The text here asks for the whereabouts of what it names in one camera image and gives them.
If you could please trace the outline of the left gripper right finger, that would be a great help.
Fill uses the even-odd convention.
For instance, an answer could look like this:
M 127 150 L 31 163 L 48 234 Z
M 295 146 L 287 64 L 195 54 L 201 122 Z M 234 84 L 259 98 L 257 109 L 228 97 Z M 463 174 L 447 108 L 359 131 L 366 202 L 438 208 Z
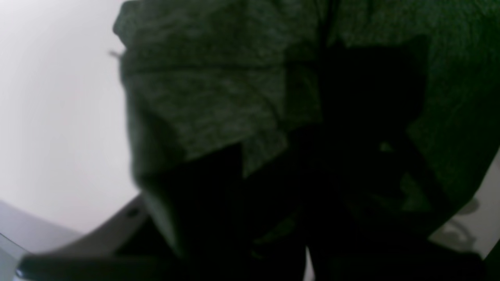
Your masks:
M 407 233 L 306 231 L 317 281 L 483 281 L 486 263 Z

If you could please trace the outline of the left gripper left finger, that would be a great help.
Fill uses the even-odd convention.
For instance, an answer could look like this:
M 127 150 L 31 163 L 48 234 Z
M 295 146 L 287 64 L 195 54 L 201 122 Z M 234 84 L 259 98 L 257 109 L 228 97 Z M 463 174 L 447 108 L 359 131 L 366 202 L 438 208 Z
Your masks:
M 254 240 L 225 196 L 192 196 L 167 212 L 166 240 L 138 195 L 103 225 L 53 250 L 27 254 L 20 281 L 302 281 L 300 235 Z

